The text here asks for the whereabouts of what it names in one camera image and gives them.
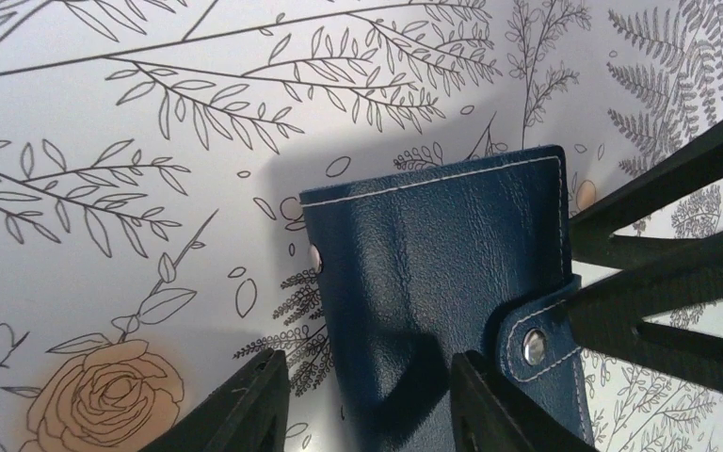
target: snap button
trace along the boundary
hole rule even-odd
[[[323,271],[323,258],[320,257],[320,250],[315,245],[309,247],[309,256],[312,258],[312,269],[314,273],[320,274]]]
[[[537,329],[532,329],[522,340],[522,356],[530,365],[537,365],[544,359],[547,347],[547,338],[544,333]]]

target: flower drawing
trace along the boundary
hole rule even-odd
[[[37,440],[22,452],[135,452],[171,428],[184,384],[148,342],[126,341],[65,362],[29,409]]]

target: table surface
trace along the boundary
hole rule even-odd
[[[298,192],[556,143],[575,215],[722,118],[723,1],[0,0],[0,451],[137,450],[268,346],[287,451],[346,450]],[[723,180],[621,234],[722,229]],[[582,363],[600,450],[723,451]]]

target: metal snap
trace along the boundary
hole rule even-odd
[[[309,257],[312,258],[312,269],[314,273],[320,274],[323,271],[323,258],[320,257],[320,250],[315,245],[309,247]]]
[[[522,356],[530,365],[537,365],[544,359],[547,349],[547,338],[540,330],[529,331],[522,340]]]

